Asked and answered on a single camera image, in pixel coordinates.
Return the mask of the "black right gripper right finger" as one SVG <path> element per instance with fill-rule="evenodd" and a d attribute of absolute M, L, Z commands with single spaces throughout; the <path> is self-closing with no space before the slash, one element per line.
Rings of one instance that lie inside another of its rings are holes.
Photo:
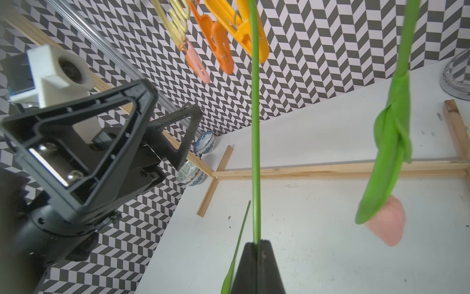
<path fill-rule="evenodd" d="M 261 240 L 257 253 L 257 294 L 286 294 L 271 242 Z"/>

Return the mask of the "yellow orange clothes peg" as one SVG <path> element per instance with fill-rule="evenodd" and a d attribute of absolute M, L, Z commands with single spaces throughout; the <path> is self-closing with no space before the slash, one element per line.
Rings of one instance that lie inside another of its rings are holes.
<path fill-rule="evenodd" d="M 207 0 L 206 7 L 222 24 L 222 26 L 232 35 L 242 48 L 252 57 L 252 25 L 250 18 L 250 3 L 255 4 L 255 11 L 258 17 L 259 35 L 259 62 L 264 63 L 269 56 L 269 44 L 264 32 L 263 24 L 257 10 L 256 1 L 235 1 L 236 9 L 228 1 Z"/>

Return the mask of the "yellow arched peg hanger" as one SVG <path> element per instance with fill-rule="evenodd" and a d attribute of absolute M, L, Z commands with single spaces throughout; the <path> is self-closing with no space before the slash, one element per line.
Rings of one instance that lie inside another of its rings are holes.
<path fill-rule="evenodd" d="M 170 0 L 170 10 L 166 13 L 158 0 L 151 1 L 157 15 L 160 17 L 164 28 L 170 33 L 170 37 L 177 48 L 182 51 L 186 44 L 188 32 L 187 21 L 190 18 L 188 1 Z"/>

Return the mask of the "pink tulip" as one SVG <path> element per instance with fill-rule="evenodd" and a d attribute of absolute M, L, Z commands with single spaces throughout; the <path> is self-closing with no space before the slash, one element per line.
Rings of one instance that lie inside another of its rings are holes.
<path fill-rule="evenodd" d="M 356 224 L 366 225 L 390 247 L 399 244 L 406 223 L 404 207 L 392 191 L 403 163 L 410 163 L 412 156 L 409 66 L 420 4 L 420 1 L 407 1 L 405 6 L 397 68 L 386 106 L 373 126 L 378 154 L 355 217 Z"/>
<path fill-rule="evenodd" d="M 259 248 L 261 242 L 261 175 L 259 140 L 259 24 L 255 1 L 248 2 L 252 28 L 252 214 L 253 242 Z"/>

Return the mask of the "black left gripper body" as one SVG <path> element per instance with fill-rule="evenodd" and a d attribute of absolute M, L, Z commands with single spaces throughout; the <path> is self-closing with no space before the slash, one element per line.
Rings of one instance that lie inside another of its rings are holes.
<path fill-rule="evenodd" d="M 118 130 L 120 128 L 106 128 L 100 131 L 90 146 L 95 147 L 96 144 L 113 138 L 114 131 Z M 169 143 L 163 135 L 162 127 L 148 125 L 135 155 L 135 162 L 150 161 L 159 166 L 160 162 L 168 157 Z M 164 179 L 165 174 L 159 167 L 159 182 L 156 185 Z M 120 208 L 123 204 L 99 219 L 71 223 L 50 205 L 50 196 L 43 188 L 31 203 L 18 206 L 20 226 L 15 234 L 14 246 L 17 252 L 26 255 L 29 262 L 39 268 L 49 268 L 61 260 L 84 261 L 96 246 L 99 232 L 121 220 Z"/>

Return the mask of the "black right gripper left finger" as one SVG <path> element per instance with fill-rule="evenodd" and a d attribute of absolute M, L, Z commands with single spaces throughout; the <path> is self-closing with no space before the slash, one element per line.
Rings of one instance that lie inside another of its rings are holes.
<path fill-rule="evenodd" d="M 246 243 L 232 283 L 230 294 L 257 293 L 257 247 Z"/>

